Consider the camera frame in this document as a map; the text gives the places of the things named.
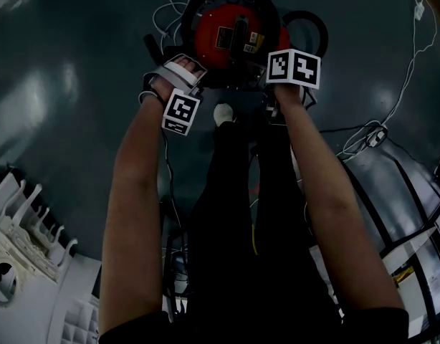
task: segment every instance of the label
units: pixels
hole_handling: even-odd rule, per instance
[[[250,34],[250,43],[257,43],[258,33],[252,32]]]
[[[261,34],[257,35],[257,44],[255,45],[257,49],[259,49],[263,43],[264,40],[264,36],[262,36]]]
[[[244,51],[254,54],[257,51],[257,48],[255,46],[251,46],[250,44],[246,44],[244,46]]]
[[[219,33],[217,33],[217,42],[215,44],[219,49],[230,49],[231,41],[233,40],[234,29],[227,27],[219,27]]]

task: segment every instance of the black pants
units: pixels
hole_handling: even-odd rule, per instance
[[[194,290],[188,313],[200,325],[218,325],[225,317],[229,325],[246,325],[249,320],[286,325],[291,318],[288,310],[336,314],[308,250],[304,201],[287,129],[271,125],[260,129],[258,256],[252,247],[245,133],[236,123],[223,123],[214,132],[206,188],[188,223]]]

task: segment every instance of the white shoe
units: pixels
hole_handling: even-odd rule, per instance
[[[214,120],[219,127],[222,123],[228,121],[230,123],[233,122],[233,109],[227,103],[222,103],[220,105],[215,106],[214,109]]]

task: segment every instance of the dark floor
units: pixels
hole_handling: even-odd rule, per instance
[[[283,13],[304,9],[328,27],[319,104],[310,114],[319,129],[382,119],[393,107],[412,53],[413,0],[273,0]],[[151,17],[166,0],[10,0],[0,11],[0,165],[13,163],[44,186],[44,200],[78,251],[100,258],[113,160],[138,109],[142,74],[153,68],[143,46],[157,35]],[[171,10],[160,19],[174,18]],[[427,9],[417,45],[431,41]],[[257,94],[207,92],[190,136],[169,134],[178,204],[189,211],[201,193],[219,99],[244,110]],[[440,157],[440,24],[435,46],[419,56],[400,108],[388,123],[392,139],[432,168]],[[352,132],[325,138],[339,151]],[[387,153],[400,159],[426,210],[437,199],[426,168],[384,143],[348,163],[399,238],[420,226],[411,197]],[[158,188],[168,193],[161,161]],[[251,188],[257,180],[253,168]],[[367,218],[372,234],[377,234]],[[381,241],[375,238],[381,248]]]

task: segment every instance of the sticker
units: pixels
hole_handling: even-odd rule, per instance
[[[257,36],[257,44],[255,45],[257,47],[257,49],[259,49],[263,43],[263,39],[264,36],[262,36],[261,34],[258,34]]]
[[[190,126],[177,123],[176,121],[169,120],[168,118],[163,119],[163,128],[185,136],[187,136],[190,130]]]
[[[244,46],[245,52],[250,52],[251,54],[254,54],[257,51],[257,48],[255,46],[251,46],[250,44],[246,44]]]
[[[191,125],[199,102],[199,99],[184,95],[182,90],[174,88],[163,117],[170,118],[177,123]]]
[[[293,83],[319,89],[320,57],[296,49],[268,54],[266,83]]]
[[[257,43],[257,37],[258,33],[252,32],[252,34],[250,34],[250,43]]]
[[[231,41],[233,40],[234,29],[227,27],[219,27],[219,33],[217,33],[217,42],[215,44],[219,49],[230,49]]]

